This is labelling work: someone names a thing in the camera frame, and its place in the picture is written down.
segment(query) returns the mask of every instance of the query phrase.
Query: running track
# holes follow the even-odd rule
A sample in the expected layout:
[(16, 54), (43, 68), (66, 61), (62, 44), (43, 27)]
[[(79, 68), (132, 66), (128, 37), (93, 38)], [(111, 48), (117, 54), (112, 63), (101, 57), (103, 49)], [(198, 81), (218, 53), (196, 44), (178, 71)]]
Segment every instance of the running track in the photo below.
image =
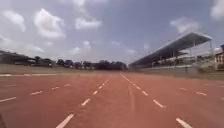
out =
[(224, 128), (224, 82), (134, 73), (1, 76), (4, 125)]

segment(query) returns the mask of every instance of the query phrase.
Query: tree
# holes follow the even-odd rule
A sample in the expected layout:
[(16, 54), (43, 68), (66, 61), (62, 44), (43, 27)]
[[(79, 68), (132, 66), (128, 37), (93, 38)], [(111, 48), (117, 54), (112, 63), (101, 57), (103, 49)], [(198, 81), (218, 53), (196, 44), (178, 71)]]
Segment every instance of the tree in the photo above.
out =
[(40, 63), (40, 59), (41, 59), (41, 58), (40, 58), (39, 56), (35, 56), (34, 59), (35, 59), (35, 64), (36, 64), (36, 65), (39, 65), (39, 63)]
[(74, 66), (76, 69), (80, 69), (82, 67), (82, 63), (81, 62), (75, 62)]
[(62, 59), (58, 59), (58, 61), (57, 61), (57, 65), (64, 67), (64, 65), (65, 65), (64, 60), (62, 60)]
[(66, 60), (65, 63), (64, 63), (65, 67), (67, 68), (71, 68), (73, 67), (73, 61), (72, 60)]

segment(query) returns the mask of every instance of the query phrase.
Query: building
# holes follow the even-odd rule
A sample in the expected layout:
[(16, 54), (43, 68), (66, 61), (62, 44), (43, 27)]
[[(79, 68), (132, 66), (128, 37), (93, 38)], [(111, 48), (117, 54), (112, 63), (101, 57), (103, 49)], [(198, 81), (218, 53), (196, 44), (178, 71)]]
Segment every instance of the building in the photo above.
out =
[(216, 70), (224, 70), (224, 45), (221, 45), (221, 49), (215, 52), (215, 64)]

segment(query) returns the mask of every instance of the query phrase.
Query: grandstand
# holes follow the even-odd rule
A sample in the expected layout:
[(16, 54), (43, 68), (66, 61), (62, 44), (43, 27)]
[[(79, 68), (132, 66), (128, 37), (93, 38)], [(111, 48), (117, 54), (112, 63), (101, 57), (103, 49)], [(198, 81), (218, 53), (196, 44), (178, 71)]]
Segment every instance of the grandstand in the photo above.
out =
[(194, 67), (198, 64), (198, 56), (192, 56), (191, 48), (204, 43), (209, 43), (210, 55), (213, 55), (211, 37), (199, 33), (188, 33), (167, 43), (155, 52), (134, 61), (129, 67), (132, 69)]

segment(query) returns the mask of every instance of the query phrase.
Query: stadium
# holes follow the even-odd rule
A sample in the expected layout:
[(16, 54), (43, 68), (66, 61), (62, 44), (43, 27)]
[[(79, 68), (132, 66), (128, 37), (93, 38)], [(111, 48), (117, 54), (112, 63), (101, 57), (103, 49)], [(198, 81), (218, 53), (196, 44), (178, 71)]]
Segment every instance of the stadium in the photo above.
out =
[[(192, 48), (207, 43), (207, 54), (193, 55)], [(167, 43), (155, 52), (140, 58), (129, 65), (131, 69), (151, 72), (170, 72), (195, 74), (200, 70), (223, 70), (224, 56), (221, 45), (219, 50), (213, 49), (212, 37), (201, 33), (188, 33)]]

